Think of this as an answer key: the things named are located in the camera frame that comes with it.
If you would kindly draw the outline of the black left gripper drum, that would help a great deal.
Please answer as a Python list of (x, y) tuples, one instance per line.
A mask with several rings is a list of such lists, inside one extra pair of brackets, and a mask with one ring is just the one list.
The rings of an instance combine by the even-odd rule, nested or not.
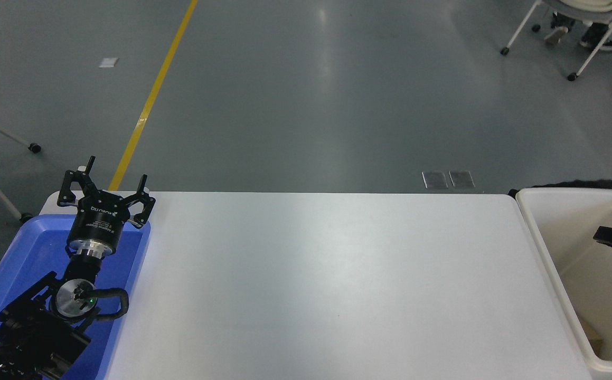
[(121, 206), (121, 197), (117, 194), (85, 195), (79, 201), (67, 246), (70, 250), (79, 250), (81, 244), (94, 241), (105, 246), (106, 250), (115, 250), (127, 215), (127, 209)]

